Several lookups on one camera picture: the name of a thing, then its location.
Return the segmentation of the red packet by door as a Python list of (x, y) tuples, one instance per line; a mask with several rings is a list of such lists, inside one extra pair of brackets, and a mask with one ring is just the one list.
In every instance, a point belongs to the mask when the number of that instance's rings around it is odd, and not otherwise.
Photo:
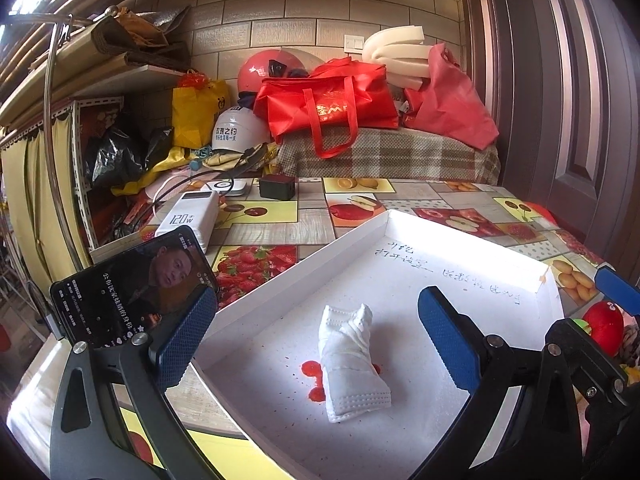
[(526, 214), (529, 215), (530, 218), (536, 218), (536, 219), (544, 218), (544, 220), (552, 224), (552, 226), (558, 225), (558, 222), (556, 222), (551, 212), (548, 211), (543, 206), (536, 203), (531, 203), (531, 202), (525, 202), (524, 206), (525, 206), (525, 212)]

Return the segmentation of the black plastic bag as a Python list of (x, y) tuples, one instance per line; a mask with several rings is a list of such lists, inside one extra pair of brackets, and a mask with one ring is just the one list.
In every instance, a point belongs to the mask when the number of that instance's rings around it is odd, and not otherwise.
[(156, 128), (149, 140), (112, 125), (89, 141), (84, 155), (84, 177), (92, 188), (110, 188), (137, 181), (172, 148), (173, 128)]

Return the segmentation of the black charger cube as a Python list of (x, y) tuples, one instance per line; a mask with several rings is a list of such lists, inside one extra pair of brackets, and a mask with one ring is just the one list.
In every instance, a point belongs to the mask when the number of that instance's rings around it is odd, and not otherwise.
[(285, 174), (268, 174), (258, 182), (259, 195), (268, 200), (292, 200), (296, 179)]

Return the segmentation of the yellow curtain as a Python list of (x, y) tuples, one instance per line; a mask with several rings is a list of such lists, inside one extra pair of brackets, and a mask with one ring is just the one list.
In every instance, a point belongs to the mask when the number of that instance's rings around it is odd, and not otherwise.
[[(90, 266), (74, 190), (70, 134), (72, 118), (52, 122), (56, 177), (70, 234), (81, 263)], [(43, 133), (17, 141), (1, 154), (6, 200), (17, 245), (32, 281), (45, 294), (52, 283), (76, 272), (68, 253), (47, 172)]]

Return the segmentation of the pink red shopping bag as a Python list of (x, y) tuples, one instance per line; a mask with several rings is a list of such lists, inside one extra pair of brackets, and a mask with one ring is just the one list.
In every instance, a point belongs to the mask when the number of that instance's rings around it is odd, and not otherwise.
[(494, 144), (498, 128), (446, 44), (431, 47), (428, 68), (430, 79), (419, 90), (405, 90), (404, 126), (446, 136), (480, 151)]

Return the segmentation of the metal storage shelf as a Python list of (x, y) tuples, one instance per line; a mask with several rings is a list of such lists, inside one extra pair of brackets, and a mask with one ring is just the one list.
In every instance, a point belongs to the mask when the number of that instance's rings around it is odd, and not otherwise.
[(47, 61), (32, 70), (1, 107), (1, 147), (6, 150), (32, 130), (43, 127), (43, 97), (50, 94), (53, 117), (70, 115), (70, 160), (77, 200), (77, 221), (86, 252), (107, 240), (107, 230), (96, 231), (85, 178), (85, 149), (89, 140), (104, 135), (124, 106), (124, 96), (144, 90), (166, 89), (188, 68), (189, 52), (183, 42), (159, 49), (143, 49), (111, 14), (96, 21), (62, 14), (15, 14), (10, 25), (70, 25), (79, 32), (56, 50), (52, 84), (44, 83)]

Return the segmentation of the white power bank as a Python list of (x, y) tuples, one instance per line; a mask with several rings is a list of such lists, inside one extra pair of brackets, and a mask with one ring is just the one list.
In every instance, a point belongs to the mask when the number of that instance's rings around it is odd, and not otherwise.
[(209, 245), (219, 211), (219, 194), (216, 191), (205, 190), (185, 192), (166, 214), (155, 236), (161, 236), (170, 231), (188, 226), (194, 233), (203, 250)]

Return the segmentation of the plaid cloth covered bench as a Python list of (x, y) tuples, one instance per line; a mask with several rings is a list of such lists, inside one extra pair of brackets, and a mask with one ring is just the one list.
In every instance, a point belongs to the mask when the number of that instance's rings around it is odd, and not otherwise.
[(362, 128), (350, 148), (330, 159), (314, 151), (308, 131), (288, 133), (278, 148), (278, 164), (299, 178), (394, 178), (465, 181), (495, 185), (500, 160), (494, 144), (484, 150), (407, 128)]

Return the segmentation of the white round charger device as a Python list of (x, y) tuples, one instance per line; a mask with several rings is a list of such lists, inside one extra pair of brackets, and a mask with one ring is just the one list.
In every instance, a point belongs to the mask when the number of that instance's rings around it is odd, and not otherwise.
[(205, 187), (219, 196), (239, 197), (244, 195), (252, 184), (250, 179), (211, 180)]

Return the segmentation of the yellow shopping bag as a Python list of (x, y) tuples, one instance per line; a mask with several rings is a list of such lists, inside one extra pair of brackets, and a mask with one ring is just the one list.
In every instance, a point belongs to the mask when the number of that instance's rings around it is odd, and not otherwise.
[(224, 80), (209, 79), (197, 72), (180, 77), (171, 97), (174, 145), (197, 150), (212, 142), (215, 122), (230, 104), (230, 90)]

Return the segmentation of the red plush toy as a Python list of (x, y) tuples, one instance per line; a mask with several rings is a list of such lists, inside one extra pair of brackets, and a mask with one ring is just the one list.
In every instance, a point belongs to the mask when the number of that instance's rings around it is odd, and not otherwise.
[(593, 304), (582, 319), (590, 328), (591, 338), (608, 356), (616, 356), (624, 339), (624, 319), (620, 309), (611, 301)]

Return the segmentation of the red helmet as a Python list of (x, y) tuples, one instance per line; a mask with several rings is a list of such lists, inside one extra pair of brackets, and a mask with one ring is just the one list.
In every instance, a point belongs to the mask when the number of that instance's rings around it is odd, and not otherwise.
[(239, 92), (257, 93), (266, 78), (306, 77), (302, 61), (294, 54), (278, 49), (261, 50), (250, 56), (238, 73)]

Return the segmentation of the white helmet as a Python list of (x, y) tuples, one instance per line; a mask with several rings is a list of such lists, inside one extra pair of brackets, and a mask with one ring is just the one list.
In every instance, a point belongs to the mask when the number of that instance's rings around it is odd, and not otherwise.
[(222, 112), (215, 122), (212, 149), (241, 153), (271, 139), (267, 123), (250, 108), (234, 106)]

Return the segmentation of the fruit pattern tablecloth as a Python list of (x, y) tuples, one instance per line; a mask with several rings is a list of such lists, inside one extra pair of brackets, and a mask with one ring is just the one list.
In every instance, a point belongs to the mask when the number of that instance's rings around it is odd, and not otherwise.
[[(524, 203), (505, 188), (479, 183), (300, 179), (292, 200), (267, 200), (256, 191), (229, 198), (219, 211), (206, 257), (220, 284), (222, 310), (364, 222), (396, 210), (545, 263), (563, 316), (581, 318), (602, 299), (594, 284), (601, 261), (569, 232), (544, 218), (530, 218)], [(300, 369), (311, 383), (309, 399), (326, 409), (319, 357)], [(243, 434), (194, 361), (188, 373), (198, 392), (177, 386), (168, 390), (168, 400), (224, 478), (296, 479)]]

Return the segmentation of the cream foam roll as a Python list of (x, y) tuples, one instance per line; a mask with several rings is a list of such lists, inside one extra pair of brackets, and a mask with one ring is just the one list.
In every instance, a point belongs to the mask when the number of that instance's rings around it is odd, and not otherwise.
[(431, 77), (428, 56), (432, 47), (424, 44), (424, 40), (422, 26), (386, 28), (364, 42), (362, 60), (385, 66), (389, 84), (418, 91)]

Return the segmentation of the white face mask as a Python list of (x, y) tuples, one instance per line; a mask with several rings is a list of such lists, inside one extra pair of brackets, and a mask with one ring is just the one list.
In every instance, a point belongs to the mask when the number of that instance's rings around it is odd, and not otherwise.
[(318, 352), (331, 424), (392, 406), (390, 387), (371, 359), (372, 321), (366, 304), (352, 311), (325, 306), (322, 312)]

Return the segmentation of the black smartphone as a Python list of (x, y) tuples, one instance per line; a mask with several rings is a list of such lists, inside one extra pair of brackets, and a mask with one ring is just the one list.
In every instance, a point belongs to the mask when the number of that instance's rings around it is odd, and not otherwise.
[(179, 226), (53, 283), (50, 296), (70, 342), (108, 348), (184, 311), (201, 285), (218, 289), (194, 232)]

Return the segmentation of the white shallow tray box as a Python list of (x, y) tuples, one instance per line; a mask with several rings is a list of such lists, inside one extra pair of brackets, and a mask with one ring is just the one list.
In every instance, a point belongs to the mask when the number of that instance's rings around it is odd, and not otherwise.
[[(410, 477), (465, 404), (418, 315), (438, 287), (485, 334), (538, 350), (563, 316), (550, 268), (500, 245), (390, 210), (220, 310), (194, 365), (250, 440), (296, 479)], [(326, 307), (373, 314), (386, 410), (332, 424), (300, 369), (318, 359)]]

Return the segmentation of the red tote bag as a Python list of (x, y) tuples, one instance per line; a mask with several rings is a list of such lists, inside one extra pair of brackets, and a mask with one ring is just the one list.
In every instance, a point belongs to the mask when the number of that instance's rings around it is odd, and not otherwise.
[[(349, 56), (317, 66), (303, 78), (266, 78), (253, 107), (276, 141), (291, 132), (308, 130), (316, 155), (334, 158), (357, 140), (359, 129), (399, 127), (383, 65)], [(345, 127), (348, 137), (333, 148), (323, 146), (324, 127)]]

